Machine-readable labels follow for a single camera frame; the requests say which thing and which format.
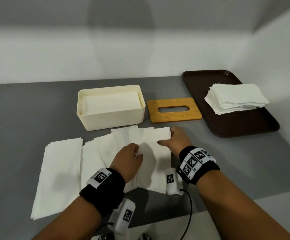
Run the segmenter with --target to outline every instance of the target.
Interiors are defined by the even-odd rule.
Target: qr code
[[[209,155],[206,151],[204,151],[204,150],[202,150],[202,152],[203,153],[205,153],[205,155],[207,155],[207,156],[211,156],[211,155]]]
[[[204,153],[202,153],[201,151],[198,151],[196,153],[194,153],[194,155],[201,160],[203,157],[206,157]]]
[[[183,171],[188,176],[189,173],[191,172],[191,168],[186,164],[185,167],[183,168]]]
[[[97,182],[101,183],[106,179],[107,176],[103,172],[99,172],[99,174],[94,178]]]
[[[167,183],[174,183],[174,176],[172,174],[167,175]]]
[[[196,165],[196,163],[197,163],[198,161],[195,159],[195,157],[191,157],[189,160],[188,160],[188,164],[192,167],[192,168],[194,168],[194,166]]]
[[[129,222],[131,220],[133,212],[130,211],[129,209],[126,209],[123,220]]]

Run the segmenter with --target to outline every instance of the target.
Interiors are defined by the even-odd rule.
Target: brown tray
[[[279,123],[265,108],[236,111],[217,115],[204,100],[209,87],[215,83],[242,84],[227,70],[187,71],[183,81],[191,92],[207,126],[222,138],[246,136],[279,130]]]

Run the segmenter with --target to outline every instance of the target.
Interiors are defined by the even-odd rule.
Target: wristband
[[[93,204],[102,218],[123,201],[125,180],[114,169],[99,169],[86,183],[79,195]]]
[[[181,165],[177,167],[177,173],[183,181],[196,185],[197,181],[211,170],[220,170],[215,158],[204,149],[195,146],[184,148],[179,154]]]

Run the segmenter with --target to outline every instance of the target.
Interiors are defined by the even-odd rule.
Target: person's left hand
[[[110,165],[110,168],[122,175],[126,183],[135,177],[142,164],[143,154],[139,154],[136,158],[134,154],[138,152],[139,147],[140,146],[135,143],[123,147],[116,154]]]

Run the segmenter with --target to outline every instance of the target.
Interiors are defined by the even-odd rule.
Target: hand
[[[168,140],[160,140],[159,145],[168,147],[172,153],[179,156],[180,152],[187,146],[192,145],[186,133],[179,127],[171,128],[171,138]]]
[[[143,154],[139,154],[136,158],[134,154],[138,152],[139,147],[140,146],[135,143],[123,147],[116,154],[110,165],[110,168],[122,175],[126,183],[135,177],[142,164]]]

